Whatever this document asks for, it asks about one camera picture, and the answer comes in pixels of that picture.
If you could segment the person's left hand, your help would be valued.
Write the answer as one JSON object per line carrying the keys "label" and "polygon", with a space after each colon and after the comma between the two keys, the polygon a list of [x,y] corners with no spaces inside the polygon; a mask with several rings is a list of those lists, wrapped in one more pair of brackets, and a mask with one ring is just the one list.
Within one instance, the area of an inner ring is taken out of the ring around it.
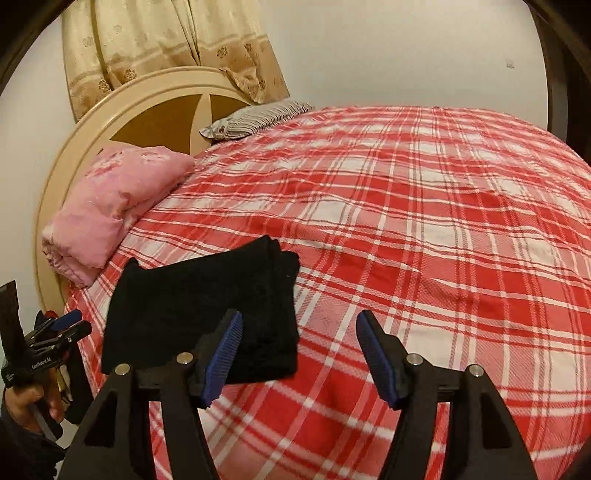
{"label": "person's left hand", "polygon": [[40,383],[6,389],[3,400],[12,419],[32,433],[40,434],[42,432],[32,412],[32,406],[37,402],[46,404],[50,416],[58,424],[64,419],[64,405],[61,401],[54,369],[45,371],[41,376]]}

